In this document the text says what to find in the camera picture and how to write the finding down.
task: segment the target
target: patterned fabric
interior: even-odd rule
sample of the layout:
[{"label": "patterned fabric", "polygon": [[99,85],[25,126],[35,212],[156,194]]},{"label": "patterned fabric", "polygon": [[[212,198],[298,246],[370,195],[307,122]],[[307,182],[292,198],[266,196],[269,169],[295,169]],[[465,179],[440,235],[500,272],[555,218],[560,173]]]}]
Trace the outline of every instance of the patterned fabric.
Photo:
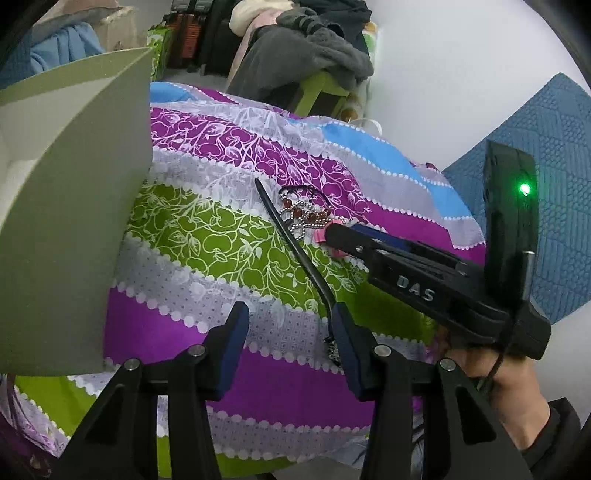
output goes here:
[{"label": "patterned fabric", "polygon": [[[470,228],[470,218],[444,216],[463,204],[438,171],[415,167],[400,154],[390,156],[387,171],[376,166],[384,148],[395,151],[391,145],[378,148],[368,135],[348,127],[337,131],[326,119],[297,121],[218,92],[187,90],[196,100],[152,106],[154,159],[119,251],[105,372],[19,377],[17,385],[21,400],[46,415],[36,428],[44,431],[39,421],[45,418],[62,429],[53,451],[59,455],[117,365],[130,357],[146,363],[173,358],[202,343],[233,303],[244,301],[251,326],[236,377],[207,412],[223,476],[251,475],[366,435],[373,411],[371,403],[354,398],[342,370],[329,361],[324,307],[268,218],[254,180],[263,182],[278,207],[281,186],[311,183],[352,222],[478,261],[482,234],[473,220],[476,229]],[[328,141],[327,134],[349,146]],[[442,225],[448,220],[456,222],[449,229]],[[337,299],[379,343],[428,360],[429,318],[369,285],[357,260],[331,258],[310,234],[303,247]],[[160,474],[169,476],[165,397],[158,403],[157,435]]]},{"label": "patterned fabric", "polygon": [[[532,294],[558,322],[591,299],[591,98],[560,73],[486,138],[535,158],[540,234]],[[484,160],[485,140],[444,171],[483,230]]]}]

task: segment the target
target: green stripe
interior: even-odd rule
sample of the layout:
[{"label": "green stripe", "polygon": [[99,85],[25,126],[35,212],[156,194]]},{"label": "green stripe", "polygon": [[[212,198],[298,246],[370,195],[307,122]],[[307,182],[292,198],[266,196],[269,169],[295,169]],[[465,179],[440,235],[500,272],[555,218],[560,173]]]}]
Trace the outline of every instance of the green stripe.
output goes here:
[{"label": "green stripe", "polygon": [[[16,377],[16,386],[22,393],[35,400],[49,418],[56,422],[66,435],[74,435],[74,431],[90,410],[96,397],[78,388],[67,377]],[[157,438],[158,474],[171,477],[170,447],[168,437]],[[225,455],[217,455],[217,464],[222,477],[256,475],[272,472],[292,465],[286,458],[265,460],[231,459]]]},{"label": "green stripe", "polygon": [[[146,184],[128,230],[203,275],[236,281],[261,295],[325,315],[317,290],[271,222],[187,190]],[[378,333],[431,341],[433,322],[369,285],[366,274],[315,245],[303,245],[337,301],[360,325]]]}]

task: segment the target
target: white wall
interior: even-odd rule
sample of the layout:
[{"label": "white wall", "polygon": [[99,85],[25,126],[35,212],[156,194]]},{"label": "white wall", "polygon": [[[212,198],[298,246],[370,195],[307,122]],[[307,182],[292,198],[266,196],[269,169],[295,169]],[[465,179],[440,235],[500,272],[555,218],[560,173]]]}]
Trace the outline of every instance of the white wall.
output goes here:
[{"label": "white wall", "polygon": [[162,16],[170,12],[172,3],[172,0],[119,0],[122,7],[132,6],[138,9],[135,18],[138,32],[160,23]]},{"label": "white wall", "polygon": [[[545,21],[521,0],[366,0],[379,25],[369,117],[410,159],[445,168],[564,72],[589,91]],[[553,328],[543,393],[591,411],[591,304]]]}]

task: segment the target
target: pink clip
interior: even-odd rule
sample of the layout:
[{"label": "pink clip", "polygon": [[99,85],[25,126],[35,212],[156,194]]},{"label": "pink clip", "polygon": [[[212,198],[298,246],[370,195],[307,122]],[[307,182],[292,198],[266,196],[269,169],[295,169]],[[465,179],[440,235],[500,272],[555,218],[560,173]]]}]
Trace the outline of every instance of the pink clip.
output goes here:
[{"label": "pink clip", "polygon": [[[334,220],[331,220],[330,222],[328,222],[324,228],[319,228],[318,230],[314,230],[314,232],[312,233],[312,238],[314,239],[314,241],[316,243],[318,243],[318,244],[326,243],[326,228],[331,223],[338,223],[340,225],[343,224],[343,222],[341,220],[338,220],[337,218],[335,218]],[[329,247],[329,252],[330,252],[330,256],[333,258],[341,258],[341,257],[347,256],[347,254],[345,252],[343,252],[342,250],[336,250],[336,249],[330,248],[330,247]]]}]

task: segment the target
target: white cloth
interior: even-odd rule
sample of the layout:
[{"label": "white cloth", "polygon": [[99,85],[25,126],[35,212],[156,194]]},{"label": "white cloth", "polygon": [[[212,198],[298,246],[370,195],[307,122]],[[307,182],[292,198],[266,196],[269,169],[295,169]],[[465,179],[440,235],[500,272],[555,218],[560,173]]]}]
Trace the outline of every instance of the white cloth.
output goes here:
[{"label": "white cloth", "polygon": [[251,22],[262,12],[270,8],[291,10],[294,4],[288,0],[242,0],[232,10],[230,30],[243,37]]}]

